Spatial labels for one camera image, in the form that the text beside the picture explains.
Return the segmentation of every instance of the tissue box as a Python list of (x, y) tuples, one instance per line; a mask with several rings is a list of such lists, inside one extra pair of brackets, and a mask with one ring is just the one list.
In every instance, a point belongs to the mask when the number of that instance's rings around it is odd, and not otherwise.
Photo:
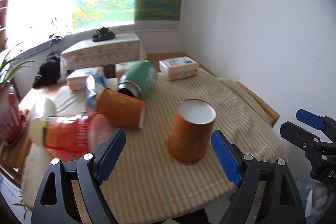
[(189, 57), (159, 61), (160, 70), (169, 81), (195, 76), (198, 74), (199, 66), (199, 63)]
[(77, 69), (67, 77), (67, 85), (72, 91), (85, 90), (86, 79), (94, 74), (103, 74), (102, 67)]
[(129, 70), (130, 67), (135, 65), (136, 63), (143, 62), (147, 60), (142, 61), (132, 61), (132, 62), (125, 62), (125, 63), (119, 63), (115, 65), (115, 76), (116, 78), (120, 79), (120, 77)]

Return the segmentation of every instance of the black cloth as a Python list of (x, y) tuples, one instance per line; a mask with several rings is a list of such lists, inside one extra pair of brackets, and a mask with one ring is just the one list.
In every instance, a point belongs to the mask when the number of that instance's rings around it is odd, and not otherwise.
[[(208, 220), (207, 213), (204, 209), (196, 212), (186, 214), (180, 217), (173, 218), (179, 224), (211, 224)], [(156, 222), (154, 224), (162, 224), (164, 221)]]
[(59, 54), (50, 54), (43, 62), (38, 71), (33, 88), (36, 89), (40, 86), (53, 85), (57, 83), (57, 80), (61, 77), (59, 68)]

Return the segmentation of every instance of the white lace cloth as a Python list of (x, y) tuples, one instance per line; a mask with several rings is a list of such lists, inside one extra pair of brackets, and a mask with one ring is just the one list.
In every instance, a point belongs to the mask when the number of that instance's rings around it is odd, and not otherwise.
[(115, 39), (93, 42), (80, 41), (61, 53), (61, 81), (68, 70), (101, 67), (137, 60), (146, 60), (141, 40), (135, 33), (116, 34)]

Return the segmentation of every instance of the blue gripper pad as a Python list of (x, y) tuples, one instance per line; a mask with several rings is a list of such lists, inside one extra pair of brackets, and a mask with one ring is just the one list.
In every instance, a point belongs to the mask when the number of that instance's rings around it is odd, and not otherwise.
[(227, 179), (239, 187), (242, 183), (242, 179), (239, 175), (238, 163), (216, 131), (211, 134), (211, 145), (222, 165)]
[(95, 152), (96, 182), (101, 185), (108, 180), (126, 143), (126, 132), (117, 129), (110, 139)]
[(322, 130), (326, 127), (321, 117), (313, 113), (310, 113), (304, 109), (299, 109), (296, 112), (296, 119), (317, 130)]

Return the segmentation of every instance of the tablecloth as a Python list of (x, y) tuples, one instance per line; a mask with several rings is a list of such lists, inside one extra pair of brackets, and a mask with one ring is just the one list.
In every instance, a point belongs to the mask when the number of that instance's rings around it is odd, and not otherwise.
[(116, 34), (114, 39), (93, 42), (80, 41), (60, 55), (61, 81), (68, 70), (92, 68), (130, 61), (146, 60), (141, 40), (135, 33)]
[[(116, 87), (116, 80), (109, 82)], [(62, 87), (55, 105), (59, 115), (84, 110), (84, 92)], [(267, 115), (242, 88), (228, 79), (218, 79), (204, 70), (191, 78), (169, 82), (163, 74), (146, 99), (146, 119), (142, 130), (126, 128), (127, 141), (108, 181), (101, 185), (105, 199), (119, 223), (152, 223), (195, 211), (236, 190), (229, 182), (209, 144), (205, 158), (184, 165), (172, 160), (166, 141), (178, 103), (196, 98), (216, 110), (215, 129), (220, 129), (243, 153), (258, 160), (287, 160), (280, 140)], [(32, 208), (50, 158), (36, 145), (26, 159), (22, 193)], [(77, 182), (74, 193), (83, 223), (89, 218)]]

